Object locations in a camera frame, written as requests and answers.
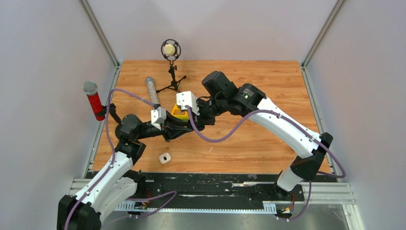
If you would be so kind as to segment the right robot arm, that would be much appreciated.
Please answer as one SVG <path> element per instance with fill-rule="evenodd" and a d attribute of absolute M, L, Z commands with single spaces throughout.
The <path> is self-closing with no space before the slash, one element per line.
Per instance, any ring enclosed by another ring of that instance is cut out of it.
<path fill-rule="evenodd" d="M 187 111 L 194 129 L 197 124 L 213 125 L 215 117 L 225 112 L 242 116 L 242 120 L 253 121 L 275 134 L 296 153 L 291 165 L 283 170 L 273 187 L 279 200 L 292 195 L 294 187 L 303 180 L 314 179 L 333 136 L 328 132 L 319 134 L 295 121 L 256 86 L 245 83 L 237 87 L 221 71 L 213 71 L 202 80 L 209 92 L 208 100 L 197 98 L 191 92 L 181 92 L 177 105 Z"/>

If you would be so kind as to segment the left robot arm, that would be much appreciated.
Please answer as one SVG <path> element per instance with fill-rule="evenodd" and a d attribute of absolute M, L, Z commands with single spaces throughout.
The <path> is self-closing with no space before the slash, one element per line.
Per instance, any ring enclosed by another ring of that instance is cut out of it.
<path fill-rule="evenodd" d="M 168 112 L 152 111 L 151 121 L 142 122 L 136 115 L 126 115 L 117 125 L 119 139 L 113 154 L 93 179 L 75 195 L 65 195 L 58 204 L 58 230 L 99 230 L 106 218 L 127 198 L 146 194 L 145 176 L 132 167 L 141 158 L 146 145 L 140 139 L 163 136 L 169 142 L 198 128 Z"/>

